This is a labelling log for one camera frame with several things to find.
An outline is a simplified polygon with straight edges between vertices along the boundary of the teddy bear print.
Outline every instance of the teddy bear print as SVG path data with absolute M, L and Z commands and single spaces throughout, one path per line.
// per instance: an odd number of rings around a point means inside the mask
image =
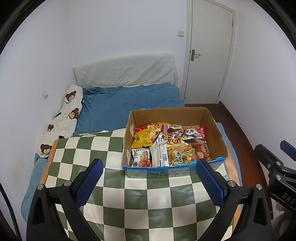
M 50 153 L 52 146 L 41 144 L 40 149 L 43 154 L 47 155 Z
M 70 119 L 78 119 L 79 116 L 79 109 L 75 108 L 74 110 L 71 111 L 69 118 Z
M 51 131 L 54 128 L 54 125 L 49 125 L 47 131 Z
M 70 101 L 70 100 L 74 99 L 76 93 L 77 93 L 76 91 L 73 91 L 73 92 L 71 92 L 69 94 L 66 94 L 67 101 Z

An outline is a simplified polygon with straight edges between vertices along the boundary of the snack package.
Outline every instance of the snack package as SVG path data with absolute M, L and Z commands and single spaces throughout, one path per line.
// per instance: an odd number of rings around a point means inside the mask
M 185 142 L 185 141 L 182 141 L 183 145 L 182 145 L 182 152 L 185 152 L 185 151 L 188 151 L 190 149 L 192 149 L 192 145 Z
M 176 166 L 183 163 L 182 160 L 182 143 L 179 144 L 167 144 L 168 161 L 170 166 Z
M 167 141 L 156 143 L 150 147 L 152 155 L 152 167 L 162 167 L 168 165 Z
M 203 141 L 206 141 L 206 134 L 205 134 L 205 126 L 204 125 L 202 125 L 200 127 L 200 129 L 198 130 L 198 133 L 202 135 L 202 138 L 201 139 Z
M 133 141 L 131 148 L 132 149 L 139 149 L 145 146 L 151 146 L 153 142 L 150 139 L 151 128 L 143 129 L 138 131 L 134 137 L 135 140 Z
M 145 129 L 147 129 L 147 125 L 142 125 L 142 126 L 135 129 L 135 133 L 137 133 L 137 132 L 139 132 L 141 130 L 145 130 Z
M 149 123 L 147 124 L 147 129 L 150 129 L 149 137 L 152 143 L 154 143 L 156 137 L 159 135 L 159 132 L 161 131 L 161 124 Z
M 168 133 L 172 133 L 174 131 L 182 129 L 182 126 L 180 125 L 170 125 L 168 126 Z
M 198 132 L 199 129 L 200 129 L 199 127 L 185 128 L 182 140 L 202 139 L 204 136 Z
M 197 161 L 197 155 L 195 154 L 195 149 L 190 149 L 182 152 L 182 159 L 184 164 L 190 164 L 191 161 Z
M 174 131 L 168 135 L 169 144 L 180 144 L 182 141 L 182 136 L 184 134 L 184 129 Z
M 161 130 L 160 130 L 159 135 L 156 138 L 154 144 L 161 143 L 161 142 L 164 142 L 164 141 L 167 141 L 167 140 L 168 140 L 168 125 L 167 124 L 162 124 L 161 125 Z
M 197 159 L 202 159 L 204 158 L 206 161 L 211 161 L 211 156 L 209 153 L 209 148 L 207 147 L 206 142 L 202 143 L 192 143 L 192 147 L 195 149 L 195 153 L 197 156 Z
M 148 148 L 132 149 L 133 165 L 132 167 L 151 167 L 150 150 Z

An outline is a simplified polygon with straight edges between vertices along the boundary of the yellow chip bag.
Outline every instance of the yellow chip bag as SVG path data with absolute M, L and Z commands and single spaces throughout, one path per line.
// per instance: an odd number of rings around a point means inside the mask
M 131 148 L 138 149 L 142 147 L 151 146 L 153 143 L 150 139 L 151 128 L 147 128 L 144 130 L 140 130 L 137 132 L 134 137 L 135 140 L 133 141 Z

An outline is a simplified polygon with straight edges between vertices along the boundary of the wooden floor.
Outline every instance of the wooden floor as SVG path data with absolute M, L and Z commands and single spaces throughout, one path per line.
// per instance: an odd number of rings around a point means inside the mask
M 225 133 L 232 143 L 237 155 L 240 171 L 242 175 L 242 183 L 245 187 L 254 187 L 260 183 L 264 189 L 267 188 L 267 182 L 259 161 L 256 159 L 254 150 L 240 128 L 239 124 L 233 118 L 231 113 L 223 105 L 219 104 L 186 104 L 187 107 L 206 107 L 212 114 L 216 122 L 220 122 Z M 273 218 L 271 199 L 267 196 L 271 218 Z

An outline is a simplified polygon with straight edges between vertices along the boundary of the light switch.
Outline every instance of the light switch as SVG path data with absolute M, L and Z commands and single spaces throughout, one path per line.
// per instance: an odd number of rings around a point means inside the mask
M 178 36 L 179 37 L 184 37 L 184 31 L 178 31 Z
M 47 93 L 46 90 L 44 90 L 44 91 L 42 92 L 42 96 L 43 96 L 44 99 L 46 99 L 46 98 L 48 97 L 48 93 Z

